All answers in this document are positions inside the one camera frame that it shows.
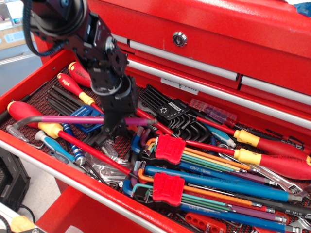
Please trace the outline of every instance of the red tool chest drawer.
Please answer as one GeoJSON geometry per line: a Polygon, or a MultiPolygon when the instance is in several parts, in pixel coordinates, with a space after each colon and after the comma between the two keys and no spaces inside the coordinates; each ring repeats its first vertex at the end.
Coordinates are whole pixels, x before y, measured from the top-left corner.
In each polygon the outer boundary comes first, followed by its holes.
{"type": "MultiPolygon", "coordinates": [[[[280,0],[89,0],[88,4],[128,53],[126,73],[135,77],[138,86],[151,84],[186,103],[191,98],[205,101],[236,114],[243,126],[265,133],[270,129],[311,144],[311,23],[292,6],[280,0]],[[184,46],[174,44],[175,33],[187,37],[184,46]]],[[[45,50],[47,45],[37,42],[45,50]]],[[[74,60],[69,51],[45,59],[41,69],[0,97],[0,111],[47,82],[28,103],[55,115],[45,106],[46,91],[74,60]]],[[[5,127],[12,123],[11,119],[1,125],[1,147],[152,232],[190,232],[10,136],[5,127]]]]}

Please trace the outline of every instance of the floor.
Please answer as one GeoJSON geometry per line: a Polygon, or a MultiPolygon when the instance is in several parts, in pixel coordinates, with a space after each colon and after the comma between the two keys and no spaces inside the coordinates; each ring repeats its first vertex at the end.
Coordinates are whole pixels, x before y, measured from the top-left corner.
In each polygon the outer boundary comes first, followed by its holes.
{"type": "MultiPolygon", "coordinates": [[[[60,196],[60,191],[52,175],[26,161],[22,160],[22,163],[31,177],[22,204],[32,210],[37,221],[60,196]]],[[[20,208],[17,213],[32,221],[32,216],[26,209],[20,208]]]]}

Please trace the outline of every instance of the silver wrench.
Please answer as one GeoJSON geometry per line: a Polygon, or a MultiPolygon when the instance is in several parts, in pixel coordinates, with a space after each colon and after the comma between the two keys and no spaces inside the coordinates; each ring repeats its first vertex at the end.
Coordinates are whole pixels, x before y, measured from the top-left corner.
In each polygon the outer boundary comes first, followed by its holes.
{"type": "Polygon", "coordinates": [[[292,222],[289,224],[292,227],[299,228],[299,233],[302,233],[303,229],[306,229],[308,231],[311,231],[311,223],[309,223],[307,220],[298,217],[298,220],[295,222],[292,222]]]}
{"type": "MultiPolygon", "coordinates": [[[[219,144],[219,147],[223,147],[223,148],[227,148],[229,149],[230,147],[226,144],[219,144]]],[[[228,159],[228,160],[233,160],[235,162],[239,162],[237,160],[235,160],[234,158],[232,158],[229,155],[226,154],[222,154],[219,153],[219,156],[228,159]]],[[[257,172],[263,176],[265,176],[266,178],[276,182],[284,191],[295,194],[297,196],[301,196],[301,197],[306,197],[308,199],[311,200],[311,196],[309,193],[311,193],[311,184],[309,183],[298,183],[298,182],[294,182],[294,181],[289,181],[281,176],[279,176],[278,174],[274,173],[273,171],[262,167],[262,166],[258,166],[258,165],[254,165],[254,164],[245,164],[250,166],[251,168],[257,170],[257,172]]]]}

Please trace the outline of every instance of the lock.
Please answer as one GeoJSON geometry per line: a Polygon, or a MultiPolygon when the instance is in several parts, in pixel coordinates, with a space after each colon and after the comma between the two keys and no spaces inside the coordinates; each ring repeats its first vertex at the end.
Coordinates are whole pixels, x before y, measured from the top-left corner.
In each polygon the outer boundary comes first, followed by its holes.
{"type": "Polygon", "coordinates": [[[173,42],[174,42],[174,44],[176,44],[179,47],[186,45],[187,40],[188,39],[187,39],[186,35],[183,34],[182,32],[175,32],[173,34],[173,42]]]}

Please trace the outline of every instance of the red screwdriver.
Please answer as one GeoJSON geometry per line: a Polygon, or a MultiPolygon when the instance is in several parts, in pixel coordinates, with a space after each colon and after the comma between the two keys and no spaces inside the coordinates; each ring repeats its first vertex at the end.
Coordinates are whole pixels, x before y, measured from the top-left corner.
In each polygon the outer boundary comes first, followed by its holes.
{"type": "MultiPolygon", "coordinates": [[[[24,103],[24,102],[11,102],[8,105],[8,112],[9,114],[15,119],[15,120],[21,120],[27,117],[34,117],[34,116],[42,116],[42,114],[33,106],[24,103]]],[[[105,163],[115,167],[119,171],[123,172],[126,175],[133,176],[137,178],[133,172],[128,169],[127,167],[124,167],[117,162],[111,160],[109,157],[106,155],[102,154],[98,150],[94,149],[93,147],[90,147],[89,145],[85,144],[84,142],[81,142],[77,138],[67,134],[66,132],[63,131],[63,127],[58,124],[58,123],[31,123],[29,124],[30,127],[33,128],[39,128],[43,130],[48,136],[51,138],[58,138],[61,137],[65,139],[66,141],[76,145],[77,147],[81,148],[82,150],[88,152],[89,154],[95,156],[96,158],[104,161],[105,163]]]]}
{"type": "Polygon", "coordinates": [[[235,137],[238,140],[238,142],[246,143],[269,154],[281,154],[287,157],[298,158],[303,161],[310,161],[310,157],[307,154],[289,144],[260,138],[252,135],[251,133],[245,130],[233,130],[226,126],[215,124],[214,122],[211,122],[199,116],[197,116],[196,119],[200,122],[215,127],[216,129],[222,130],[225,133],[233,135],[233,137],[235,137]]]}
{"type": "Polygon", "coordinates": [[[72,62],[68,70],[72,79],[78,84],[91,88],[91,77],[79,62],[72,62]]]}
{"type": "MultiPolygon", "coordinates": [[[[71,67],[74,65],[76,66],[77,63],[71,63],[69,65],[69,69],[71,69],[71,67]]],[[[58,80],[60,81],[61,85],[67,89],[68,91],[72,92],[73,94],[79,96],[80,99],[82,99],[80,97],[81,96],[84,96],[86,94],[81,94],[81,92],[83,92],[80,87],[77,85],[77,83],[75,83],[75,81],[73,80],[73,78],[71,78],[70,76],[66,75],[66,74],[63,74],[63,73],[60,73],[58,74],[58,80]]],[[[85,79],[85,86],[91,86],[91,79],[85,79]]],[[[141,109],[137,109],[137,112],[136,112],[137,116],[141,117],[141,118],[148,118],[148,119],[153,119],[153,117],[151,117],[148,113],[145,113],[143,110],[141,109]]],[[[154,126],[156,126],[159,130],[161,130],[163,133],[166,133],[166,134],[169,134],[171,135],[173,133],[173,131],[171,131],[170,129],[168,129],[167,127],[165,127],[164,125],[162,125],[161,123],[155,123],[154,126]]]]}
{"type": "Polygon", "coordinates": [[[76,96],[78,96],[83,103],[87,104],[87,105],[91,105],[93,108],[95,108],[97,111],[103,113],[103,111],[100,109],[100,107],[98,107],[95,103],[95,100],[88,96],[80,87],[79,85],[75,82],[75,80],[72,79],[72,77],[70,77],[67,74],[63,74],[63,73],[59,73],[57,75],[58,80],[60,82],[60,84],[67,89],[68,91],[72,92],[73,94],[75,94],[76,96]]]}
{"type": "Polygon", "coordinates": [[[296,180],[311,179],[311,164],[298,158],[282,155],[265,155],[245,149],[235,150],[234,158],[242,163],[264,166],[275,173],[296,180]]]}

